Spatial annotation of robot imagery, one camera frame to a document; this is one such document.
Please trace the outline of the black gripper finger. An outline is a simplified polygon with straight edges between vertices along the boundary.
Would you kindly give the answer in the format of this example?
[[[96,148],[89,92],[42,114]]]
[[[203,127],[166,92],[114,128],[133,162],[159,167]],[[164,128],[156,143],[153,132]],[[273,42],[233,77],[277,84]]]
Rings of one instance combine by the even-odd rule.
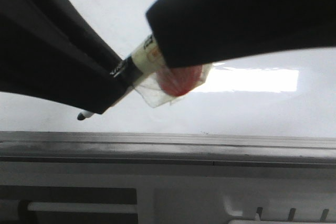
[[[103,114],[125,93],[119,56],[70,0],[1,0],[1,90]]]
[[[172,68],[335,46],[335,0],[156,0],[146,18]]]

